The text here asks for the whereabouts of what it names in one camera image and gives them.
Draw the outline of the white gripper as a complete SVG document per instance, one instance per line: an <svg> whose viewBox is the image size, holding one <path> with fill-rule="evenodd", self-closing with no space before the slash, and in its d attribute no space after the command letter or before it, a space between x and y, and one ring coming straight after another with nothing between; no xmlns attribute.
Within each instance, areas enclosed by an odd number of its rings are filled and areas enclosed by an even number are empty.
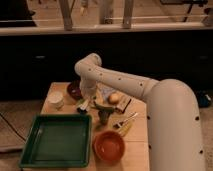
<svg viewBox="0 0 213 171"><path fill-rule="evenodd" d="M83 98L87 99L87 101L83 101L77 107L77 111L79 113L86 113L89 112L92 108L92 101L89 99L93 98L96 95L97 84L95 81L83 79L80 81L80 90Z"/></svg>

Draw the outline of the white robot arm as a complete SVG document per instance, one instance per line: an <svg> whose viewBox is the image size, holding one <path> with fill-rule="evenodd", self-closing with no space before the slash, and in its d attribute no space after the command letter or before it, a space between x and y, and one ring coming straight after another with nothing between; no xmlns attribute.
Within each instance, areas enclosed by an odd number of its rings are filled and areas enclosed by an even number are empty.
<svg viewBox="0 0 213 171"><path fill-rule="evenodd" d="M76 62L74 70L86 96L100 82L146 104L150 171L206 171L198 102L187 84L105 69L96 53Z"/></svg>

